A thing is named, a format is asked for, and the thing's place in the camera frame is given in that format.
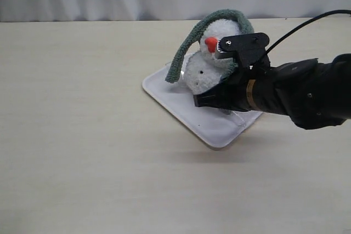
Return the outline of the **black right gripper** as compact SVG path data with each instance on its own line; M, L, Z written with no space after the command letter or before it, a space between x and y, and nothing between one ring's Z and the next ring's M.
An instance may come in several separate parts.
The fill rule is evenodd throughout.
M227 111L287 115L275 89L275 70L268 58L255 63L250 70L236 68L213 88L194 95L194 104Z

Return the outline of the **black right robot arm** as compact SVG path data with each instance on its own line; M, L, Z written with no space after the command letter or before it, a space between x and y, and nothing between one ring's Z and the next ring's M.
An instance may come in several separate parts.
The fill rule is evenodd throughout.
M330 63L308 59L234 73L194 95L194 103L288 116L305 130L338 126L350 119L350 54Z

